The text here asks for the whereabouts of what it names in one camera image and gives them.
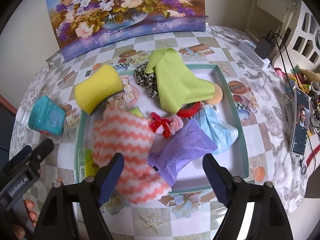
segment white bottle cap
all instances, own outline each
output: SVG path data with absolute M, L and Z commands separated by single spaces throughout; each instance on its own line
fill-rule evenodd
M 30 111 L 20 106 L 16 114 L 16 121 L 21 123 L 24 127 L 26 127 L 28 126 L 29 117 Z

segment red bow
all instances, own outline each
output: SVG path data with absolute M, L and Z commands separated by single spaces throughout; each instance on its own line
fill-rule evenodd
M 152 112 L 150 114 L 153 121 L 150 124 L 150 128 L 153 132 L 156 132 L 156 130 L 162 125 L 164 128 L 163 137 L 169 138 L 171 135 L 170 129 L 169 129 L 169 123 L 170 121 L 167 118 L 161 118 L 158 114 L 155 112 Z

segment table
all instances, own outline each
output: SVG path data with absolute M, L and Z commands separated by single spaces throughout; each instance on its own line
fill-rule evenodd
M 48 95 L 58 105 L 68 106 L 65 133 L 61 138 L 52 138 L 54 150 L 41 163 L 43 175 L 24 196 L 35 202 L 36 211 L 41 210 L 52 183 L 58 177 L 62 178 L 65 184 L 74 182 L 74 152 L 80 123 L 80 109 L 74 98 L 74 86 L 92 75 L 97 63 L 110 64 L 113 58 L 125 50 L 134 49 L 140 52 L 164 47 L 179 50 L 200 43 L 208 45 L 215 53 L 204 58 L 182 55 L 185 63 L 217 64 L 227 82 L 240 81 L 252 93 L 251 103 L 256 107 L 257 113 L 251 113 L 249 119 L 242 122 L 249 157 L 248 180 L 255 183 L 271 180 L 276 185 L 287 213 L 296 209 L 303 200 L 307 176 L 300 174 L 298 160 L 287 154 L 287 128 L 284 122 L 284 105 L 281 101 L 284 89 L 281 79 L 271 68 L 259 69 L 237 48 L 237 42 L 248 39 L 243 32 L 217 26 L 212 26 L 212 29 L 214 31 L 207 28 L 206 32 L 146 35 L 95 49 L 69 62 L 63 61 L 60 52 L 47 60 L 48 67 L 31 81 L 21 105 L 31 109 L 36 99 Z M 135 57 L 132 61 L 139 63 L 143 60 L 146 59 L 142 56 Z M 12 158 L 26 144 L 35 148 L 45 138 L 45 135 L 23 128 L 16 122 L 12 133 L 10 157 Z M 226 212 L 216 198 L 211 198 L 209 201 L 197 203 L 198 211 L 191 214 L 190 218 L 177 219 L 160 202 L 133 205 L 119 199 L 119 196 L 115 198 L 120 200 L 121 204 L 109 205 L 103 213 L 115 239 L 140 240 L 146 236 L 160 237 L 159 240 L 173 237 L 212 239 Z M 76 210 L 76 217 L 79 230 L 85 235 L 79 209 Z

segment lime green fabric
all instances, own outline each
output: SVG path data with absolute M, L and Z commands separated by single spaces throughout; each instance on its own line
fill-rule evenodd
M 213 98 L 214 85 L 197 78 L 172 48 L 157 49 L 149 59 L 145 73 L 156 73 L 161 108 L 177 113 L 183 104 Z

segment purple package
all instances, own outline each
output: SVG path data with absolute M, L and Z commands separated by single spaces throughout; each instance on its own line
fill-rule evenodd
M 189 162 L 215 151 L 217 145 L 195 119 L 180 129 L 160 152 L 150 153 L 148 163 L 173 186 L 178 172 Z

